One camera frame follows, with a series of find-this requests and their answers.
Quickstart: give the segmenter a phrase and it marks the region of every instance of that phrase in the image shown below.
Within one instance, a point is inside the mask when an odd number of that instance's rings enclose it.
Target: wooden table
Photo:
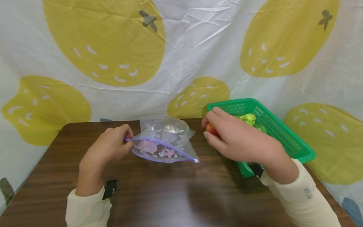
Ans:
[[[243,178],[234,162],[209,147],[200,119],[186,120],[201,163],[163,164],[128,154],[106,175],[118,179],[109,226],[213,227],[293,226],[279,201],[259,180]],[[66,198],[76,187],[78,163],[88,147],[109,127],[138,121],[66,125],[16,194],[0,226],[65,226]],[[343,227],[355,226],[316,179]]]

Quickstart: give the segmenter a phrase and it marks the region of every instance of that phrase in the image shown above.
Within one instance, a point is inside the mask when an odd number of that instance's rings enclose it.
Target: apple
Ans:
[[[207,124],[207,126],[205,127],[205,130],[221,139],[221,136],[219,135],[219,133],[217,132],[217,130],[214,128],[214,126],[211,123]]]

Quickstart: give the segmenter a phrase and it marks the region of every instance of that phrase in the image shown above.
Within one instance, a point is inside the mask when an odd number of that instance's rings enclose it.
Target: black wristband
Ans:
[[[254,174],[255,174],[258,178],[261,178],[262,173],[264,172],[264,169],[262,169],[262,167],[260,166],[260,164],[255,163],[255,162],[249,162],[247,165],[251,168],[252,172],[253,172],[253,173],[254,173]]]
[[[113,193],[117,189],[116,183],[117,180],[106,181],[105,193],[103,194],[102,200],[108,199],[113,196]]]

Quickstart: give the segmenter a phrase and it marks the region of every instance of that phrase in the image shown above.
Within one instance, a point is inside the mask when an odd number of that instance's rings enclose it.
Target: yellow lemon print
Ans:
[[[20,79],[18,93],[1,112],[23,140],[35,146],[50,145],[64,125],[91,118],[91,107],[77,89],[36,75]]]
[[[248,26],[242,69],[254,77],[298,73],[328,39],[339,0],[267,0]]]
[[[44,0],[44,12],[63,54],[93,80],[136,86],[159,70],[165,31],[151,0]]]
[[[307,103],[292,108],[285,124],[316,152],[309,167],[320,180],[347,185],[363,179],[363,124],[339,108]]]
[[[176,118],[201,118],[211,102],[229,100],[228,86],[212,77],[199,77],[169,103],[167,113]]]

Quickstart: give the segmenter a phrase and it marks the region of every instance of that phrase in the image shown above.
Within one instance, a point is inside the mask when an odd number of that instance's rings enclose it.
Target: ziploc bag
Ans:
[[[177,118],[162,117],[160,119],[142,118],[141,133],[133,139],[132,152],[137,156],[154,161],[173,163],[193,161],[199,163],[199,158],[190,143],[195,134],[188,124]]]

